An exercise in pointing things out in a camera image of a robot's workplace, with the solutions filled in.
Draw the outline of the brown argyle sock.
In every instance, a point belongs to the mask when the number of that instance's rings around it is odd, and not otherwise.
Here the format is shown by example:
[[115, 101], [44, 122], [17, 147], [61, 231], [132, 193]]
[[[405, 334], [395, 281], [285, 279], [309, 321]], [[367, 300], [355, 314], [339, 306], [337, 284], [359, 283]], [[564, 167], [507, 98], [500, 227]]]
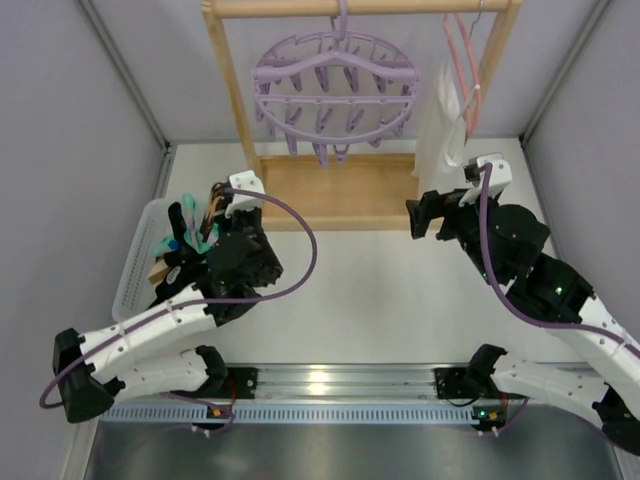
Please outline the brown argyle sock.
[[205, 243], [230, 231], [231, 220], [225, 216], [226, 208], [232, 199], [226, 191], [230, 187], [229, 182], [218, 182], [210, 190], [208, 204], [199, 229]]

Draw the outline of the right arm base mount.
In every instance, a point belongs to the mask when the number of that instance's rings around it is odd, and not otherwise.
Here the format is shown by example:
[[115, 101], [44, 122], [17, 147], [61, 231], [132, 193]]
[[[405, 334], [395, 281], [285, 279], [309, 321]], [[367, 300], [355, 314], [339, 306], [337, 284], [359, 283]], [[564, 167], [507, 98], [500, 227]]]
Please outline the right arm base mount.
[[434, 379], [441, 400], [501, 400], [504, 394], [489, 377], [475, 378], [465, 367], [436, 368]]

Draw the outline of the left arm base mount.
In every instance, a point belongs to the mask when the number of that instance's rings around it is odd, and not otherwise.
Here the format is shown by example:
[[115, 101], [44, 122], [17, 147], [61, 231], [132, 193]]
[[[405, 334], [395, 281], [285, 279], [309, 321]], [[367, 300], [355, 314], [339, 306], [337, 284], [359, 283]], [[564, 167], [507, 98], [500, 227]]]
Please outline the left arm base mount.
[[196, 390], [173, 390], [171, 394], [193, 399], [251, 400], [258, 386], [258, 369], [231, 367], [225, 376], [214, 375]]

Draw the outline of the purple round clip hanger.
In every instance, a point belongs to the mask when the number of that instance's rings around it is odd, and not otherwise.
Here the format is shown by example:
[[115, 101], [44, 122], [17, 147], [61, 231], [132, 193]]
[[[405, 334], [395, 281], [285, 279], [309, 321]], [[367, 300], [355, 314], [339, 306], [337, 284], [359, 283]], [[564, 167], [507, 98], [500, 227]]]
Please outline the purple round clip hanger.
[[284, 38], [252, 71], [255, 117], [281, 135], [291, 156], [310, 144], [318, 163], [342, 163], [356, 144], [402, 135], [420, 73], [394, 44], [348, 27], [348, 5], [328, 31]]

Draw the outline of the black blue grey sock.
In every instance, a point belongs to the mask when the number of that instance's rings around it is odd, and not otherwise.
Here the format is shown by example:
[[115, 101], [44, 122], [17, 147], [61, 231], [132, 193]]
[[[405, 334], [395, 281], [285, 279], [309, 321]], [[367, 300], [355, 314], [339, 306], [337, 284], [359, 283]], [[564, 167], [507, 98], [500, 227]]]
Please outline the black blue grey sock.
[[207, 267], [204, 263], [182, 263], [173, 266], [164, 281], [154, 288], [155, 299], [149, 307], [155, 307], [174, 297], [189, 284], [204, 276], [206, 272]]

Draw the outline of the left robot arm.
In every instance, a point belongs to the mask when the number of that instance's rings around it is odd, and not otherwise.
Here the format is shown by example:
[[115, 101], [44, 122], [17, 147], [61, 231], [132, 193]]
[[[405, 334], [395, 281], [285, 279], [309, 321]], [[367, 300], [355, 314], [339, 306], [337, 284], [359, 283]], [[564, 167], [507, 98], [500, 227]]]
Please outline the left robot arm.
[[246, 314], [259, 289], [276, 283], [283, 268], [262, 226], [262, 210], [236, 211], [217, 221], [218, 239], [202, 263], [184, 264], [152, 308], [109, 328], [56, 335], [53, 372], [66, 419], [81, 423], [115, 403], [170, 392], [210, 398], [223, 390], [228, 370], [213, 346], [175, 356], [159, 351], [222, 327]]

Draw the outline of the green sock front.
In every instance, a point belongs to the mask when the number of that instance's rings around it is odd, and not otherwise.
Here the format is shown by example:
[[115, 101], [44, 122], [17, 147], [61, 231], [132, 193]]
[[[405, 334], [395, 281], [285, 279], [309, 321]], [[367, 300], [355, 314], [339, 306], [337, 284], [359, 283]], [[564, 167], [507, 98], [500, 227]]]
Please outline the green sock front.
[[170, 252], [175, 252], [180, 249], [179, 242], [172, 236], [164, 237], [158, 245], [156, 245], [153, 249], [152, 255], [155, 258], [163, 257], [165, 254]]

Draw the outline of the green sock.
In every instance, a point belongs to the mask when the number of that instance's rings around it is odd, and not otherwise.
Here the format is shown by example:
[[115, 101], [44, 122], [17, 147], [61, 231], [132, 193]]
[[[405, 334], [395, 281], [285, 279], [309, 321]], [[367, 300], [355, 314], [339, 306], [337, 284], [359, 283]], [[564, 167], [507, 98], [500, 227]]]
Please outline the green sock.
[[218, 227], [213, 226], [207, 239], [204, 239], [203, 234], [200, 232], [204, 219], [203, 209], [190, 193], [182, 195], [182, 215], [186, 224], [184, 240], [199, 254], [209, 251], [218, 240]]
[[179, 242], [172, 236], [164, 237], [158, 245], [156, 245], [153, 249], [152, 255], [155, 258], [163, 257], [165, 254], [170, 252], [175, 252], [180, 249]]

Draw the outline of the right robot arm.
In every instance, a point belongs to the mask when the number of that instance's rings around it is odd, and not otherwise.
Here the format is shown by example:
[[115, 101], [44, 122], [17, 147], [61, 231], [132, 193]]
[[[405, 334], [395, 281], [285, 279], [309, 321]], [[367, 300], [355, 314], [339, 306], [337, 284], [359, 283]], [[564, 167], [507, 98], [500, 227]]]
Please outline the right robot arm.
[[462, 201], [464, 190], [429, 191], [406, 203], [412, 238], [439, 219], [440, 241], [457, 241], [485, 282], [506, 286], [511, 313], [570, 346], [593, 377], [540, 365], [483, 344], [465, 380], [475, 396], [515, 394], [580, 417], [609, 441], [639, 452], [639, 344], [608, 313], [593, 287], [569, 264], [543, 253], [549, 228], [527, 208], [495, 199]]

